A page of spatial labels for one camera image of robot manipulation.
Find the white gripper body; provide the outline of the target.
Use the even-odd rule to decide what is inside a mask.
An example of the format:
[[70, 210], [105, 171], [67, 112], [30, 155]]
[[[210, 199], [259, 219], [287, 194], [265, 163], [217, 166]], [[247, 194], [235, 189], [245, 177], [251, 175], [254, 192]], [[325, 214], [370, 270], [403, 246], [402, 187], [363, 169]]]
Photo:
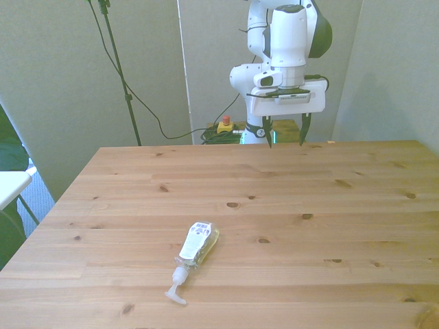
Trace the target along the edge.
[[256, 117], [322, 112], [325, 108], [325, 79], [306, 80], [294, 90], [253, 88], [249, 94], [250, 113]]

